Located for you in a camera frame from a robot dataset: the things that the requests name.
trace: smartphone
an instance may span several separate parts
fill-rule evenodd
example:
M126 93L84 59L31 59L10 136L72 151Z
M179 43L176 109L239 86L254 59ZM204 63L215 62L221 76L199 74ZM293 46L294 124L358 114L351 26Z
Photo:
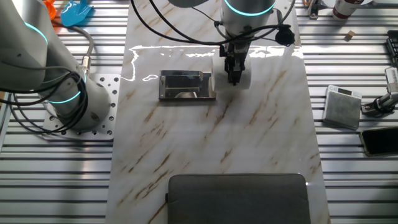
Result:
M367 156L398 154L398 127L366 130L359 136Z

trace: black cable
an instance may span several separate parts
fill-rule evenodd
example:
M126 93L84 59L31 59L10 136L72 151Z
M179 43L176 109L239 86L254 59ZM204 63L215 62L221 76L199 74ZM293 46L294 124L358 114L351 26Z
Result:
M80 77L78 74L75 74L75 75L73 76L73 79L74 79L76 82L78 82L78 81L81 79L81 77ZM86 109L87 109L87 106L88 106L86 86L85 86L84 82L80 82L80 84L78 85L78 89L81 91L80 96L83 95L83 97L80 97L80 100L79 100L80 103L79 103L79 105L78 105L78 107L77 107L79 110L76 112L76 114L74 114L75 116L74 116L73 119L69 120L66 124L64 124L63 126L57 128L57 129L48 130L48 129L45 129L45 128L43 128L43 127L38 126L37 124L35 124L33 121L31 121L31 120L25 115L25 113L23 112L23 110L22 110L22 108L21 108L20 106L17 106L17 107L18 107L18 110L20 111L21 115L23 115L23 117L24 117L30 124L32 124L32 125L35 126L36 128L41 129L42 131L36 131L36 130L30 129L29 127L27 127L26 125L24 125L23 122L17 117L17 115L16 115L16 113L15 113L15 111L13 110L12 107L11 107L11 113L12 113L14 119L15 119L23 128L25 128L26 130L31 131L31 132L33 132L33 133L36 133L36 134L52 134L52 133L61 133L61 132L67 131L67 130L69 130L70 128L74 127L74 125L76 125L77 122L79 122L79 120L81 120L81 118L83 117L83 115L84 115L84 113L85 113L85 111L86 111ZM15 94L14 94L14 101L17 102L17 98L16 98L16 95L15 95Z
M65 75L63 79L61 79L61 81L59 81L58 83L55 84L55 86L52 86L53 90L45 97L37 100L37 101L33 101L33 102L28 102L28 103L16 103L16 102L12 102L12 101L7 101L7 100L3 100L0 99L1 103L5 103L8 105L14 105L14 106L32 106L32 105L36 105L38 103L41 103L47 99L49 99L51 96L53 96L55 94L55 92L60 88L60 86L62 85L62 83L69 79L72 74L77 74L77 73L69 73L68 75Z
M56 24L58 26L61 26L61 27L64 27L64 28L67 28L70 30L74 30L74 31L78 32L79 34L85 36L89 42L88 50L87 50L87 53L85 54L85 56L89 56L89 57L91 56L91 53L93 53L93 49L94 49L94 40L93 40L92 36L89 33L87 33L87 31L85 31L82 28L79 28L77 26L65 27L62 24L62 22L60 22L60 21L51 21L51 22L53 22L54 24Z
M14 65L12 63L5 62L5 61L2 61L2 60L0 60L0 62L4 63L6 65L13 66L13 67L29 69L29 70L64 69L64 70L67 70L69 72L69 74L72 73L71 70L69 70L67 67L63 67L63 66L51 66L51 67L37 67L37 68L35 68L35 67L25 67L25 66L22 66L22 65ZM20 90L9 90L9 89L5 89L5 88L0 88L0 91L9 92L9 93L20 93L20 94L40 93L40 92L43 92L43 91L51 90L56 84L57 83L55 83L54 85L39 89L39 90L20 91Z
M202 13L202 14L205 15L207 18L209 18L209 20L211 20L211 21L213 21L213 22L217 22L217 21L215 21L213 18L211 18L210 16L208 16L206 13L204 13L203 11L201 11L201 10L195 8L195 7L192 7L192 9L194 9L194 10L196 10L196 11Z
M151 27L143 20L143 18L142 18L141 15L139 14L139 12L138 12L138 10L137 10L137 7L136 7L136 5L135 5L135 3L134 3L134 0L130 0L130 1L131 1L132 8L133 8L134 12L136 13L138 19L142 22L142 24L143 24L146 28L148 28L148 29L149 29L150 31L152 31L153 33L155 33L155 34L157 34L157 35L159 35L159 36L161 36L161 37L163 37L163 38L165 38L165 39L174 40L174 41L177 41L177 42L184 42L184 43L190 43L190 44L202 44L202 45L223 45L223 44L227 44L227 43L229 43L229 42L232 42L232 41L234 41L234 40L238 40L238 39L240 39L240 38L242 38L242 37L245 37L245 36L247 36L247 35L249 35L249 34L252 34L252 33L254 33L254 32L263 30L263 29L290 28L290 25L270 25L270 26L261 26L261 27L255 28L255 29L253 29L253 30L247 31L247 32L245 32L245 33L243 33L243 34L239 34L239 35L237 35L237 36L235 36L235 37L232 37L232 38L230 38L230 39L228 39L228 40L224 40L224 41L221 41L221 42L203 42L203 41L198 41L198 40L195 40L195 39L193 39L193 38L191 38L191 37L189 37L189 36L186 36L185 34L182 34L182 36L183 36L183 37L186 37L187 39L192 39L192 40L181 40L181 39L176 39L176 38L169 37L169 36L167 36L167 35L161 34L160 32L157 32L156 30L154 30L153 28L151 28ZM181 33L177 28L175 28L172 24L170 24L169 21L167 21L167 19L160 13L159 10L157 10L157 12L158 12L158 15L160 16L160 18L162 18L162 20L164 20L164 22L166 22L166 23L170 26L170 28L172 28L174 31L176 31L176 32L178 32L178 33Z

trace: cable connector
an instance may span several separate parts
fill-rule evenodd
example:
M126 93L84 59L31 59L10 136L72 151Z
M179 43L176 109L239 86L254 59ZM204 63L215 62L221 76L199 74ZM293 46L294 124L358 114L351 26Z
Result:
M91 67L91 57L84 56L83 60L81 61L81 67L83 71L85 71L86 75L90 76L90 67Z

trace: mounting plate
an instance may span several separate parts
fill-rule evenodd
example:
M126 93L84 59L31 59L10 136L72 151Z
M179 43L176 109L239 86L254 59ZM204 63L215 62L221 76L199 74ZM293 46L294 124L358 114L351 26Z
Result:
M68 130L64 133L57 135L43 134L43 138L49 141L64 141L64 140L102 140L111 141L114 137L114 130L116 126L116 113L118 111L118 98L119 98L119 87L121 82L121 76L118 74L91 74L91 79L94 82L98 82L103 85L106 91L109 93L111 98L111 104L109 105L109 113L101 124L94 127L91 131L85 133L78 133L75 130ZM55 114L53 107L47 104L48 109ZM63 124L55 119L49 112L45 113L44 125L46 129L55 129L61 127Z

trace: orange object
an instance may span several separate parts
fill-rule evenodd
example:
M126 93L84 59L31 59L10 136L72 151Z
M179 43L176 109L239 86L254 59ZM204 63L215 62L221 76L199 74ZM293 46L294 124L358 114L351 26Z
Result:
M47 10L49 11L51 20L53 20L55 18L55 16L57 15L57 10L54 7L54 2L55 2L55 0L45 0L44 1L44 4L47 7Z

